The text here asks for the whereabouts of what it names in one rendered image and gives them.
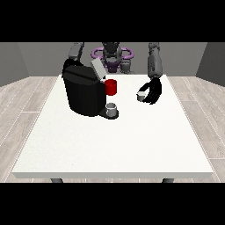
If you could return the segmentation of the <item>pale grey machine lid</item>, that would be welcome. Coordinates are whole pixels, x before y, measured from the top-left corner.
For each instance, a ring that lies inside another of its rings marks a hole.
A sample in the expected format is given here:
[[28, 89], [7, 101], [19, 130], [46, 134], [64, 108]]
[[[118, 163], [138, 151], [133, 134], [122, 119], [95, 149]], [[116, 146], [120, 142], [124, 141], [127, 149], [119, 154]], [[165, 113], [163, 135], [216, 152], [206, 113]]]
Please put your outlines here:
[[99, 80], [102, 80], [105, 77], [105, 75], [107, 74], [105, 67], [103, 66], [103, 64], [99, 58], [92, 60], [91, 66], [94, 69]]

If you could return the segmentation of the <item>small grey cup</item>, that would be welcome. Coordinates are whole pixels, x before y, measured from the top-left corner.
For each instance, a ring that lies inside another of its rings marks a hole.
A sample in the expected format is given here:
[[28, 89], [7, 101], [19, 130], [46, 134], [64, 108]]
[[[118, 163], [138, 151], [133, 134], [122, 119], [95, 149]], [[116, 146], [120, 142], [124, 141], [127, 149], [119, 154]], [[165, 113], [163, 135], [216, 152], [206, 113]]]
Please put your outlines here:
[[109, 117], [113, 117], [116, 115], [117, 113], [117, 106], [114, 104], [114, 103], [108, 103], [106, 106], [105, 106], [105, 109], [106, 109], [106, 114], [109, 116]]

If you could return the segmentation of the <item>black coffee machine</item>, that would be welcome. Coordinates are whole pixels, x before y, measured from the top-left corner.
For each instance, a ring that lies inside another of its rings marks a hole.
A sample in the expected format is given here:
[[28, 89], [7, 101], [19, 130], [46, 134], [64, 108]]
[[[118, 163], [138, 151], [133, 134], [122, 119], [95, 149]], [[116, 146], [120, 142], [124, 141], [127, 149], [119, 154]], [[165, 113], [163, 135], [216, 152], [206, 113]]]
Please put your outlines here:
[[69, 107], [83, 116], [102, 116], [109, 120], [119, 117], [119, 111], [113, 117], [106, 114], [105, 81], [100, 81], [92, 67], [69, 66], [62, 74], [69, 101]]

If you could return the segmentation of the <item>red pod holder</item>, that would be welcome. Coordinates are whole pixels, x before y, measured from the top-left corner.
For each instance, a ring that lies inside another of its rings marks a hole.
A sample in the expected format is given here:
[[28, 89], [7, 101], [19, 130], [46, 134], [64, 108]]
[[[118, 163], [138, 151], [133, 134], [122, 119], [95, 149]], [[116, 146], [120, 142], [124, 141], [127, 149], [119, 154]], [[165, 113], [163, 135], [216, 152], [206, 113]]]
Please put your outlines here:
[[105, 94], [113, 96], [117, 93], [117, 81], [114, 79], [107, 79], [105, 81]]

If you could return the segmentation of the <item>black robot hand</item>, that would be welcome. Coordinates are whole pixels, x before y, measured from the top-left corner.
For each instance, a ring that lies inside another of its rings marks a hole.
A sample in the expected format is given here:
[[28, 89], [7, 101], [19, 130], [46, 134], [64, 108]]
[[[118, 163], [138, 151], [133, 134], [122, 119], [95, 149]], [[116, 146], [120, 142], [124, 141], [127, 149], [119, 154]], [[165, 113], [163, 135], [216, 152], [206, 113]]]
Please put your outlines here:
[[83, 66], [83, 64], [80, 62], [80, 61], [75, 61], [73, 59], [67, 59], [64, 64], [63, 64], [63, 67], [62, 67], [62, 73], [65, 72], [66, 68], [69, 67], [69, 66]]
[[143, 99], [143, 103], [149, 103], [153, 105], [159, 99], [162, 94], [162, 84], [160, 79], [154, 77], [149, 83], [145, 83], [141, 88], [140, 91], [149, 90], [148, 95]]

